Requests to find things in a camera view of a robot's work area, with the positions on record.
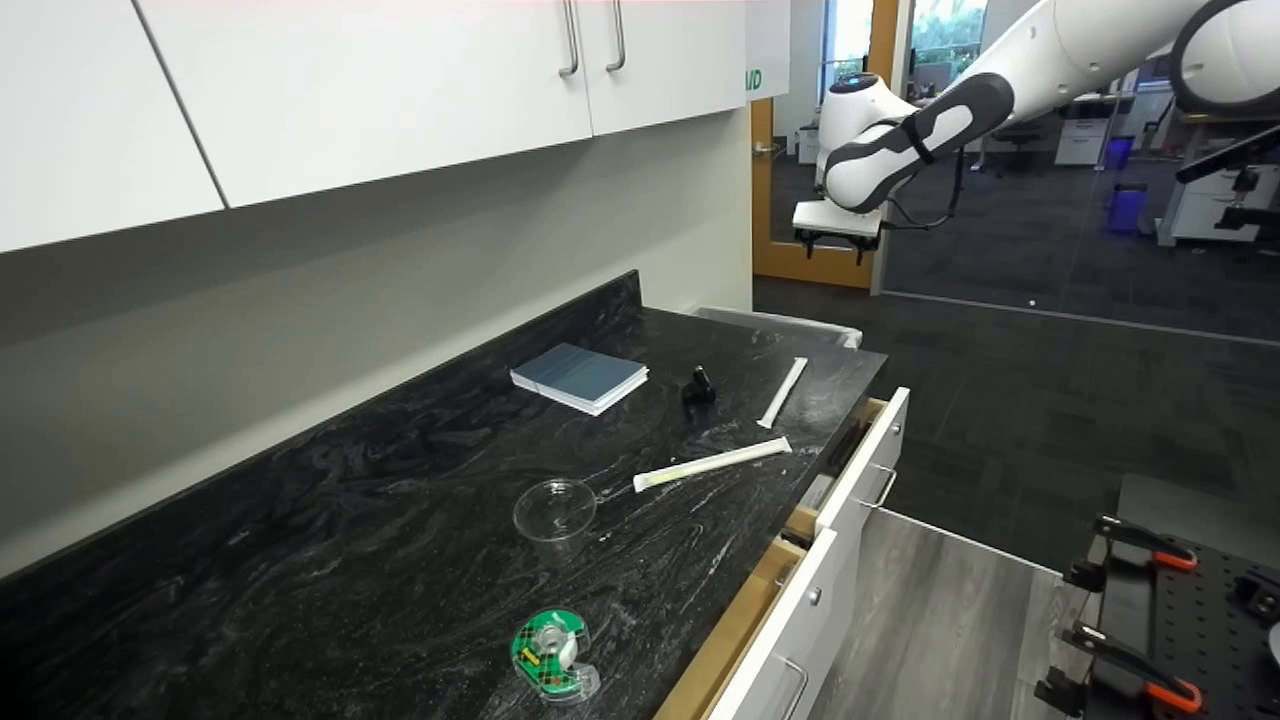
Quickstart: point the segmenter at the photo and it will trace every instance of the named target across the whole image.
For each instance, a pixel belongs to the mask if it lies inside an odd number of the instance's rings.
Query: white wall
[[[771,135],[795,139],[814,119],[825,60],[825,0],[793,0],[793,83],[771,104]]]
[[[0,574],[629,266],[749,308],[749,112],[0,254]]]
[[[1028,9],[1036,9],[1036,0],[989,0],[982,49],[992,49]]]

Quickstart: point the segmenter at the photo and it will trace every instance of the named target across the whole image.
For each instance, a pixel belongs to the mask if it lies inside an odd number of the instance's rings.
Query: white rod
[[[701,461],[687,461],[687,462],[641,470],[641,477],[632,477],[632,487],[647,493],[647,487],[659,487],[659,482],[676,482],[684,477],[705,477],[705,470],[715,470],[715,467],[729,467],[729,462],[753,462],[760,455],[779,455],[779,453],[793,453],[793,443],[782,434],[765,440],[765,443],[749,443],[749,447],[732,447],[732,453],[715,453],[715,455],[701,455]]]
[[[755,420],[760,428],[776,423],[776,414],[782,413],[782,402],[787,402],[793,389],[799,382],[803,366],[807,366],[807,357],[795,357],[787,381],[776,389],[768,413]]]

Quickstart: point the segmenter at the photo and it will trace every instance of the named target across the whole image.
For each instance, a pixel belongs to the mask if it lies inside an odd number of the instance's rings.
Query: cabinet door
[[[745,0],[579,0],[597,135],[745,104]]]
[[[233,202],[585,139],[568,0],[141,0]]]
[[[0,94],[0,252],[220,206],[127,0],[3,0]]]

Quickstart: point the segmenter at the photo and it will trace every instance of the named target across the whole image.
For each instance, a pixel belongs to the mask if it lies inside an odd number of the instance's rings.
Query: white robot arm
[[[837,83],[820,112],[825,201],[795,202],[795,230],[863,238],[921,164],[1003,125],[1044,115],[1174,39],[1189,104],[1280,104],[1280,0],[1039,0],[929,107],[880,78]]]

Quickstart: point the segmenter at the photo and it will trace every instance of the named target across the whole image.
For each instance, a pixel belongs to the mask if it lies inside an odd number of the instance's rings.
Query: open drawer
[[[908,440],[908,402],[910,389],[896,389],[890,400],[866,400],[861,407],[866,434],[857,443],[832,493],[820,499],[814,526],[861,532],[861,503],[886,499],[896,482],[896,461],[902,455]]]
[[[814,506],[795,506],[657,717],[807,717],[853,629],[861,526],[882,503],[908,428],[908,389],[861,407],[863,440]]]
[[[807,717],[853,629],[861,537],[776,540],[657,717]]]

